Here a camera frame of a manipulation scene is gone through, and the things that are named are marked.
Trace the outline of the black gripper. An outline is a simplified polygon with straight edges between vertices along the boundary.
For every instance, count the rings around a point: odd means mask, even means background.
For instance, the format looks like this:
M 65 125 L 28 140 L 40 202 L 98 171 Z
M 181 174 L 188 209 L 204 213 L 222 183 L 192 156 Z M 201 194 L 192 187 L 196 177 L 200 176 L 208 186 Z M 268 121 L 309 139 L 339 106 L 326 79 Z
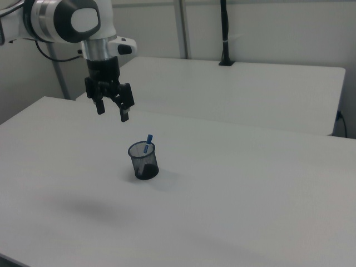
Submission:
M 112 98 L 120 110 L 121 121 L 128 121 L 128 112 L 135 102 L 130 84 L 119 82 L 118 57 L 99 61 L 86 60 L 86 64 L 89 73 L 85 78 L 86 95 L 95 104 L 97 113 L 105 113 L 103 97 Z

